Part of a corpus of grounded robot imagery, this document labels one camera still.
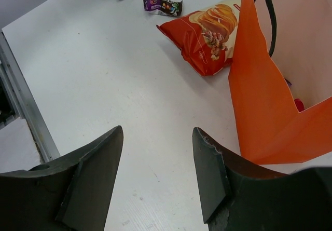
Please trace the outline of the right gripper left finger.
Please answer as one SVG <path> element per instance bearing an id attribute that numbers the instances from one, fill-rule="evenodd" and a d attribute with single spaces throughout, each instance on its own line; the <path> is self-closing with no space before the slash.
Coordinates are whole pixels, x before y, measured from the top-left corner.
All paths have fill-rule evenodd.
<path id="1" fill-rule="evenodd" d="M 116 126 L 30 170 L 1 174 L 1 230 L 103 230 L 123 147 Z"/>

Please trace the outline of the red candy packet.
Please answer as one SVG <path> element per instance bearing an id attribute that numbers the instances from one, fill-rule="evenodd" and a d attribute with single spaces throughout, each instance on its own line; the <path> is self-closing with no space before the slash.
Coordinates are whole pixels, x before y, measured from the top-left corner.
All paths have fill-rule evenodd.
<path id="1" fill-rule="evenodd" d="M 298 112 L 302 112 L 305 110 L 305 106 L 303 104 L 303 102 L 300 99 L 295 99 L 294 100 L 296 108 L 298 110 Z"/>

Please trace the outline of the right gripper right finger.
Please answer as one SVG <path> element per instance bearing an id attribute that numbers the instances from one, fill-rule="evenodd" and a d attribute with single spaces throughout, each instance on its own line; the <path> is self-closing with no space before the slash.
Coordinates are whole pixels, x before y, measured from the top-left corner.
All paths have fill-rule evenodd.
<path id="1" fill-rule="evenodd" d="M 192 132 L 202 216 L 209 230 L 331 230 L 331 168 L 283 174 Z"/>

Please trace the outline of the brown M&M's packet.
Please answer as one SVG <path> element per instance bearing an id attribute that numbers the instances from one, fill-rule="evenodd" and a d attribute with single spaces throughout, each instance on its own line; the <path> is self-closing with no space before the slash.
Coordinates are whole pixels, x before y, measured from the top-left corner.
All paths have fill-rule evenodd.
<path id="1" fill-rule="evenodd" d="M 291 86 L 292 86 L 292 83 L 291 83 L 287 78 L 284 78 L 284 79 L 285 79 L 287 85 L 288 85 L 289 87 L 291 87 Z"/>

